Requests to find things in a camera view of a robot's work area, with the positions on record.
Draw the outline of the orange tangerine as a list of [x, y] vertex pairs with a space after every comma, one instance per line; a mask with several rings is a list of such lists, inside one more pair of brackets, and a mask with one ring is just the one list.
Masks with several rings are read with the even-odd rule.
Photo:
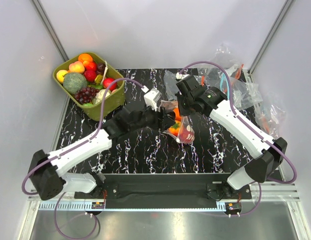
[[180, 116], [179, 109], [178, 109], [178, 108], [175, 108], [173, 111], [174, 111], [174, 113], [175, 113], [175, 120], [176, 120], [176, 121], [181, 121], [181, 116]]

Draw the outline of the dotted clear zip bag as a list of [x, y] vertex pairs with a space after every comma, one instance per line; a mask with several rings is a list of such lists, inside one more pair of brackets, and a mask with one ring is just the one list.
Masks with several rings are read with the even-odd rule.
[[160, 106], [175, 113], [175, 124], [168, 128], [165, 133], [173, 137], [177, 143], [192, 144], [195, 140], [195, 132], [188, 117], [180, 115], [178, 102], [162, 100]]

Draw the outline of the red apple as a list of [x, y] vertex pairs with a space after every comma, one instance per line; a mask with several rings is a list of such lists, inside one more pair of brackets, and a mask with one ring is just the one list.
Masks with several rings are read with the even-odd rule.
[[191, 144], [193, 143], [195, 139], [195, 133], [193, 128], [188, 124], [188, 125], [183, 125], [180, 128], [180, 132], [178, 134], [178, 139], [181, 143], [184, 144]]

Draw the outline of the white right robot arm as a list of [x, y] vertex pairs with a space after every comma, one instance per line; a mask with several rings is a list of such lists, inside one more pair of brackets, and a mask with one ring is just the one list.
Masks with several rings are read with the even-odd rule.
[[240, 189], [252, 182], [263, 183], [283, 161], [287, 142], [274, 139], [249, 121], [234, 108], [227, 96], [218, 88], [205, 88], [192, 75], [177, 76], [176, 94], [181, 116], [200, 113], [222, 125], [252, 156], [252, 160], [235, 170], [222, 186], [227, 198], [234, 198]]

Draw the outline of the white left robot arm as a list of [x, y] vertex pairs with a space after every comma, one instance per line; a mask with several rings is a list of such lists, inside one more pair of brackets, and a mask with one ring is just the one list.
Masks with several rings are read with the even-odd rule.
[[41, 200], [46, 201], [60, 193], [83, 193], [98, 198], [104, 190], [105, 177], [86, 172], [70, 173], [69, 170], [89, 157], [110, 149], [126, 134], [142, 128], [165, 131], [175, 123], [175, 113], [161, 107], [154, 111], [150, 106], [142, 110], [122, 108], [85, 138], [51, 153], [37, 151], [33, 155], [30, 180]]

